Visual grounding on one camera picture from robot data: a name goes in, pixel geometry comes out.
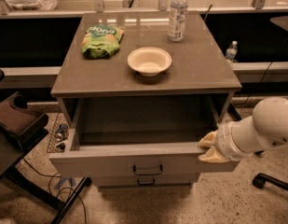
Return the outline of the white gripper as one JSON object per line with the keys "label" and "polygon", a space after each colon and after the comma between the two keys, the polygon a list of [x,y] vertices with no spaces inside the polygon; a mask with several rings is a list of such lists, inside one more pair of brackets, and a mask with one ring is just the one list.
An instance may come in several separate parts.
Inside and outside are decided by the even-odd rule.
{"label": "white gripper", "polygon": [[208,163],[240,161],[242,159],[242,152],[233,141],[231,129],[232,123],[227,123],[221,125],[218,131],[207,133],[199,141],[198,146],[210,149],[204,154],[199,155],[199,160]]}

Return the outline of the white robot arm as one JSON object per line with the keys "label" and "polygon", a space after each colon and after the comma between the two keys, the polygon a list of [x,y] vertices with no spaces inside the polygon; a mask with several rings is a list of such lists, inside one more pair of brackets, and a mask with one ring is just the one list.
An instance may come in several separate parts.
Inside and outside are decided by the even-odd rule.
{"label": "white robot arm", "polygon": [[288,99],[270,97],[259,102],[248,118],[221,125],[198,143],[207,148],[200,161],[240,161],[258,151],[288,147]]}

